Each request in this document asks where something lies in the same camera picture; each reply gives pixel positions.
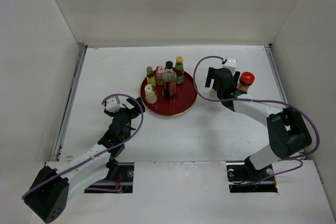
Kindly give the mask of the grey-lid pepper grinder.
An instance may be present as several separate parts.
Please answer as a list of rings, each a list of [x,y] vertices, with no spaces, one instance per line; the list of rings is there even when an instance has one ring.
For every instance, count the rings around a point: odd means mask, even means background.
[[[209,94],[210,94],[211,98],[216,99],[216,100],[218,99],[218,97],[217,97],[217,91],[216,90],[211,89],[211,91],[209,92]]]

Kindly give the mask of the yellow-lid spice shaker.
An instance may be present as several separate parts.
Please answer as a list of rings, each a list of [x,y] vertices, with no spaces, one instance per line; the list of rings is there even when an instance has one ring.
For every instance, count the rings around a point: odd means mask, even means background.
[[[158,100],[158,96],[155,91],[155,86],[152,84],[147,84],[144,87],[145,100],[148,104],[155,104]]]

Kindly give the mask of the small yellow-label oil bottle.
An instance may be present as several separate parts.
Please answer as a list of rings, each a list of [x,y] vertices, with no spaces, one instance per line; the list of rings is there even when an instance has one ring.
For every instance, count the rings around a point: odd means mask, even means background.
[[[147,80],[147,84],[153,85],[154,87],[156,86],[155,75],[154,75],[152,67],[146,68],[146,80]]]

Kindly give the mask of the green-label sauce bottle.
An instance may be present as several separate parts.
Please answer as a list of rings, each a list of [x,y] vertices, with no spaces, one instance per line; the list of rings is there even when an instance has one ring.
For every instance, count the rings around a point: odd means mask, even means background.
[[[176,83],[177,84],[182,84],[182,82],[184,80],[184,66],[183,66],[183,57],[182,56],[176,57],[175,73],[176,73]]]

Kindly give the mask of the pink-lid spice shaker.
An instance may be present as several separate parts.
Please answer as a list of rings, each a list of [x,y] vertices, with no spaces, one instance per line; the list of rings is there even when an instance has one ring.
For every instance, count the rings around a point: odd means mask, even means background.
[[[165,72],[164,66],[157,66],[155,70],[155,82],[157,85],[162,86],[164,85],[164,78],[163,74]]]

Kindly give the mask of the dark soy sauce bottle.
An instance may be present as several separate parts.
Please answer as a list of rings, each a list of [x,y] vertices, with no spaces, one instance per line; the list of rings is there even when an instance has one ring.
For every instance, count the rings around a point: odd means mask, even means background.
[[[173,62],[167,61],[165,64],[165,71],[163,73],[164,79],[164,96],[172,98],[176,94],[176,73],[173,70]]]

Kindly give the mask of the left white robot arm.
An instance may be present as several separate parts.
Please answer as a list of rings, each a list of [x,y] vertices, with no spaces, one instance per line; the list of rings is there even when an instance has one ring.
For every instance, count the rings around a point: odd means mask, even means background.
[[[57,168],[43,167],[30,189],[22,196],[24,203],[44,222],[55,221],[67,203],[77,194],[91,189],[100,181],[113,181],[118,175],[116,158],[125,149],[138,129],[131,126],[133,119],[144,117],[145,107],[141,98],[126,96],[132,105],[128,108],[119,100],[120,95],[106,97],[104,113],[112,118],[103,137],[88,151]]]

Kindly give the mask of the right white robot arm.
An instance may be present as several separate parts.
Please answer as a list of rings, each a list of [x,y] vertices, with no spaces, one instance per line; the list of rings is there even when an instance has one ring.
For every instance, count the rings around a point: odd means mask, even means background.
[[[210,67],[205,87],[210,87],[211,81],[214,81],[213,89],[224,107],[246,115],[267,128],[269,144],[244,160],[244,175],[254,180],[267,166],[309,146],[312,138],[297,109],[289,105],[278,108],[272,106],[270,101],[259,103],[247,92],[237,89],[239,74],[232,74],[227,68]]]

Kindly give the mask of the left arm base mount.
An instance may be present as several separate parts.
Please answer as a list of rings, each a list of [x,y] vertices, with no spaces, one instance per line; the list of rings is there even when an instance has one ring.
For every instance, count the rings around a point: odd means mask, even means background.
[[[85,189],[86,194],[130,194],[133,192],[135,163],[119,163],[110,169],[105,179]]]

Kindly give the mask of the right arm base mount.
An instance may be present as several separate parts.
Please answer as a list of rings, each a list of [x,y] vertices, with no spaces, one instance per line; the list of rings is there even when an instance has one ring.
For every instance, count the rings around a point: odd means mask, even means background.
[[[277,193],[277,183],[272,165],[248,172],[244,162],[227,162],[227,178],[231,193]]]

